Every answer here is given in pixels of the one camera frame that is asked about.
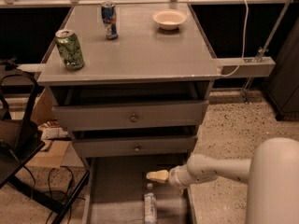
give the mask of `black wall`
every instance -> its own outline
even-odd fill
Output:
[[[70,7],[1,8],[0,59],[40,63]]]
[[[250,4],[245,56],[255,56],[263,47],[283,4]],[[219,58],[240,57],[245,18],[245,5],[193,5],[206,37]],[[299,4],[291,4],[265,53],[276,59],[296,19]]]

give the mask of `white bowl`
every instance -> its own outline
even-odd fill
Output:
[[[160,24],[162,29],[174,30],[186,21],[187,15],[179,10],[167,9],[156,11],[152,18]]]

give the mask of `black cable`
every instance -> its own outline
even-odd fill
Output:
[[[31,187],[31,199],[33,199],[33,196],[34,196],[34,189],[36,187],[36,179],[33,175],[33,173],[26,167],[26,166],[23,166],[23,168],[25,170],[27,170],[27,172],[29,173],[29,175],[32,177],[32,179],[34,180],[34,185]]]
[[[81,200],[84,200],[84,201],[86,200],[85,198],[81,198],[81,197],[77,197],[76,199],[81,199]]]
[[[67,200],[69,199],[68,192],[71,190],[71,188],[72,188],[72,186],[73,186],[73,184],[74,184],[74,180],[75,180],[75,178],[74,178],[74,174],[73,174],[73,172],[71,171],[71,169],[68,168],[68,167],[66,167],[66,166],[62,166],[62,167],[65,168],[65,169],[71,174],[71,179],[70,179],[70,181],[68,182],[66,192],[61,191],[61,190],[55,190],[55,191],[53,191],[53,190],[51,189],[51,186],[50,186],[50,176],[51,176],[51,174],[52,174],[52,172],[53,172],[54,170],[57,170],[57,169],[55,169],[55,168],[52,168],[52,169],[49,171],[49,174],[48,174],[48,188],[49,188],[49,191],[44,192],[44,193],[49,193],[49,194],[50,194],[50,197],[51,197],[52,199],[54,199],[54,198],[53,198],[53,193],[55,193],[55,192],[62,193],[62,194],[64,195],[64,197],[63,197],[62,199],[60,199],[60,200],[56,200],[56,201],[61,202],[61,203],[63,203],[64,201],[67,201]],[[48,216],[48,218],[47,218],[47,220],[46,220],[46,224],[47,224],[48,221],[50,220],[50,217],[52,216],[52,214],[53,214],[53,212],[50,212],[50,214],[49,214],[49,216]],[[68,217],[68,220],[67,220],[67,224],[70,222],[71,217],[72,217],[72,207],[69,208],[69,217]]]

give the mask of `blue soda can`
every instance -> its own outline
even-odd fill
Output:
[[[116,11],[113,2],[104,2],[101,4],[102,21],[105,26],[106,38],[113,40],[118,38],[116,29]]]

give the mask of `green soda can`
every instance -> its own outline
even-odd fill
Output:
[[[59,30],[55,34],[59,54],[68,69],[79,69],[84,65],[83,55],[77,35],[73,30]]]

